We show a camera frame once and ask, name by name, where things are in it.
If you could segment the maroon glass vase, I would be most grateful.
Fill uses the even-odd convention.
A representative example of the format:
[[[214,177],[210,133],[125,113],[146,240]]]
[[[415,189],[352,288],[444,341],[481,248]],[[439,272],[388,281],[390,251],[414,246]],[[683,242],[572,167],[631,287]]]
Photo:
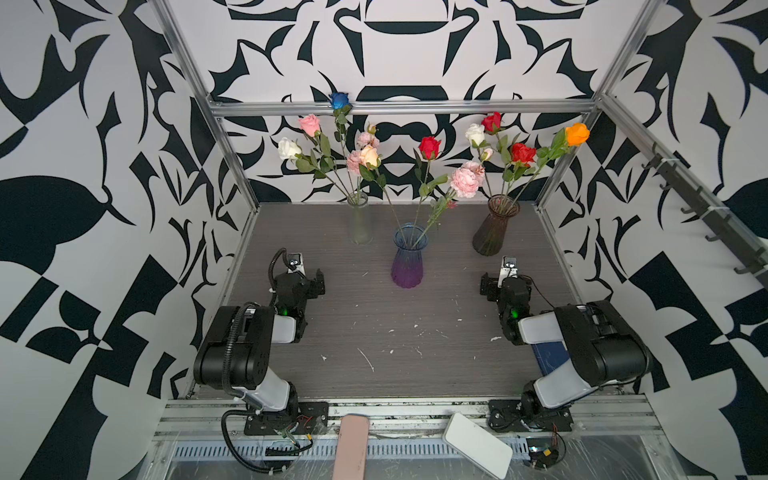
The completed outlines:
[[[472,239],[474,250],[483,256],[493,256],[500,252],[507,231],[509,220],[517,215],[520,206],[508,195],[497,194],[488,202],[488,215]]]

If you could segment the clear glass vase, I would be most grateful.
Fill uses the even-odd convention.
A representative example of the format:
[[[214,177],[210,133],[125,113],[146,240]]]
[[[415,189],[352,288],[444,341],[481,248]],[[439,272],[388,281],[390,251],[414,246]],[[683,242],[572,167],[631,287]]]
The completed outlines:
[[[347,199],[347,205],[349,210],[348,232],[350,240],[356,245],[370,243],[373,238],[373,232],[368,195],[358,191]]]

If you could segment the blue purple glass vase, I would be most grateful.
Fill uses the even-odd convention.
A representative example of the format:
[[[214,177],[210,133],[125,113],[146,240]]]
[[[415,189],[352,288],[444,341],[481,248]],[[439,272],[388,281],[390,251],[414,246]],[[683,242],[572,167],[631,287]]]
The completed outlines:
[[[429,242],[425,229],[406,223],[396,231],[393,241],[397,252],[392,262],[391,279],[401,288],[414,288],[424,277],[423,251]]]

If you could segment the pink rose flower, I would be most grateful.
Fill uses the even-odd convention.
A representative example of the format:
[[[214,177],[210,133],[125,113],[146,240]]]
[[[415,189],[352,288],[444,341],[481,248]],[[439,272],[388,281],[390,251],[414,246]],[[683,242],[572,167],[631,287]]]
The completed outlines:
[[[333,154],[331,140],[323,131],[320,119],[314,114],[300,117],[299,126],[311,146],[308,153],[295,156],[297,168],[304,173],[311,172],[315,179],[329,180],[347,200],[350,200],[352,191],[342,180],[339,160]]]

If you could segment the large pink peony flower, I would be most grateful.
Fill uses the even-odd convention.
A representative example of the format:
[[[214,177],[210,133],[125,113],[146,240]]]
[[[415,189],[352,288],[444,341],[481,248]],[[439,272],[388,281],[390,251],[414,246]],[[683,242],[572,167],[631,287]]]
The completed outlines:
[[[355,150],[349,153],[346,159],[346,170],[350,181],[351,191],[347,195],[348,202],[353,206],[359,206],[361,204],[361,176],[360,167],[361,158],[360,152]]]

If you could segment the blue rose flower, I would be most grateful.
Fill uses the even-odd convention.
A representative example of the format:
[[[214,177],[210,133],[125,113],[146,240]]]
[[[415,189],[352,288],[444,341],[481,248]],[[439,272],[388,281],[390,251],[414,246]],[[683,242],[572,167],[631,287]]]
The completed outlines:
[[[347,93],[332,92],[329,96],[329,99],[334,119],[334,138],[339,143],[340,151],[342,154],[342,163],[346,164],[346,160],[349,155],[349,151],[346,145],[348,138],[347,114],[351,111],[352,106]]]

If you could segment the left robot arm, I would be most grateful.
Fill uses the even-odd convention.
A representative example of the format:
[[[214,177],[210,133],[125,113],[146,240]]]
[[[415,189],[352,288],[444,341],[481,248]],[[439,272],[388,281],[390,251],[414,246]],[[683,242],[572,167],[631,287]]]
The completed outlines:
[[[326,292],[323,273],[307,276],[303,256],[282,248],[268,266],[269,302],[249,301],[216,312],[193,364],[197,384],[242,401],[248,414],[299,415],[296,388],[270,367],[271,347],[296,344],[306,327],[307,303]]]

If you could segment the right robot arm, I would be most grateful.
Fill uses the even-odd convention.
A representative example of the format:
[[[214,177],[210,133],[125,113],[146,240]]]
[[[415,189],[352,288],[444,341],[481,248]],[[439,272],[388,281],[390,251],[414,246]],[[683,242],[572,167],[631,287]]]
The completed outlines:
[[[559,343],[568,359],[526,386],[519,418],[531,422],[559,414],[606,387],[633,384],[650,372],[652,355],[607,300],[530,313],[534,283],[521,275],[483,274],[479,293],[497,305],[504,337],[514,345]]]

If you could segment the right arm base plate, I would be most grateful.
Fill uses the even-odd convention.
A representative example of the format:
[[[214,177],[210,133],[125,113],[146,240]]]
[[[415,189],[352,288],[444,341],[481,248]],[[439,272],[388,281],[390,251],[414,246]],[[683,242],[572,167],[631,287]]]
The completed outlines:
[[[494,399],[488,403],[488,427],[499,433],[506,432],[570,432],[573,418],[567,407],[548,409],[533,397],[522,399]]]

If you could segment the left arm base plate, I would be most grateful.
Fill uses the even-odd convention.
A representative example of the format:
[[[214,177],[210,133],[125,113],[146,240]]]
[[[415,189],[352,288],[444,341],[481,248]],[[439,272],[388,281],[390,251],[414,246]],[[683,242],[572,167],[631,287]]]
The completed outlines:
[[[288,432],[294,435],[315,434],[327,427],[328,402],[298,402],[289,404],[279,412],[263,411],[247,417],[246,436],[277,435]]]

